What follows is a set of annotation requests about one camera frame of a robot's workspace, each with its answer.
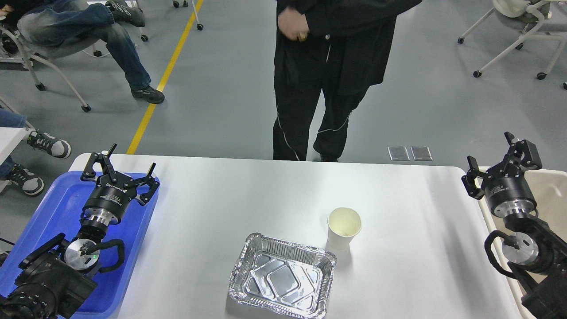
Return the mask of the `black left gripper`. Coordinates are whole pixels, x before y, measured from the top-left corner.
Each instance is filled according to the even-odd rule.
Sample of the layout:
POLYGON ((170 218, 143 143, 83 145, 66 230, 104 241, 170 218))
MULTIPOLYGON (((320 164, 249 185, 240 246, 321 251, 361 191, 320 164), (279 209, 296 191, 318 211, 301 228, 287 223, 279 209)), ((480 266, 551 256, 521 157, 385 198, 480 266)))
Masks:
POLYGON ((85 164, 80 180, 96 182, 95 189, 89 196, 85 206, 83 206, 83 218, 85 220, 95 220, 102 218, 102 223, 116 225, 122 221, 130 202, 135 199, 140 206, 146 206, 158 190, 160 183, 153 176, 156 163, 153 162, 148 173, 138 179, 133 179, 131 175, 118 175, 114 170, 110 157, 116 149, 114 143, 106 154, 91 153, 85 164), (103 175, 96 178, 94 165, 101 165, 103 175), (138 194, 137 188, 148 186, 148 191, 138 194))

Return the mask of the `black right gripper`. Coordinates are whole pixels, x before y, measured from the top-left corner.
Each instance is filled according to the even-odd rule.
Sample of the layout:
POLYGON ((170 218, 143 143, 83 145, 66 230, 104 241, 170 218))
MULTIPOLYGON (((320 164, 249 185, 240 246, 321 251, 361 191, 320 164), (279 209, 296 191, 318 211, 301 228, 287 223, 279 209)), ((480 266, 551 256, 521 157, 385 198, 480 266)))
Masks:
POLYGON ((480 171, 476 158, 467 156, 470 168, 461 178, 468 195, 476 200, 485 197, 490 213, 498 218, 536 210, 537 202, 525 172, 543 167, 534 143, 519 140, 510 132, 504 135, 509 149, 504 156, 503 172, 498 171, 498 163, 480 171))

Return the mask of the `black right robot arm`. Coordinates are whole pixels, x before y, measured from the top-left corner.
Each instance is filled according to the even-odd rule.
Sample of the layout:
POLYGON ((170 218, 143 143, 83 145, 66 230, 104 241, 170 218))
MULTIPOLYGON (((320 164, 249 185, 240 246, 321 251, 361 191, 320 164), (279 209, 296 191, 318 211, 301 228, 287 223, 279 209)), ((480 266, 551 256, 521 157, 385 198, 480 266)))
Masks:
POLYGON ((469 170, 461 180, 468 195, 486 199, 490 213, 502 218, 506 234, 491 231, 484 243, 490 264, 517 280, 521 298, 537 319, 564 319, 566 307, 566 242, 539 218, 537 202, 524 174, 542 167, 536 145, 505 132, 509 149, 503 160, 481 171, 468 156, 469 170))

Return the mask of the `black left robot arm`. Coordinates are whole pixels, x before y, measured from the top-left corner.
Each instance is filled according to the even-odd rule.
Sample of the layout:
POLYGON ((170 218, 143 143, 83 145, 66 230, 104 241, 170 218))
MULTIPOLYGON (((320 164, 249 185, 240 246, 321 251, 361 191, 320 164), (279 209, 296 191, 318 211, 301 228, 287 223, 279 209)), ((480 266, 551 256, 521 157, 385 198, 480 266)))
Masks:
POLYGON ((3 319, 101 319, 125 293, 160 182, 92 153, 49 188, 1 267, 3 319))

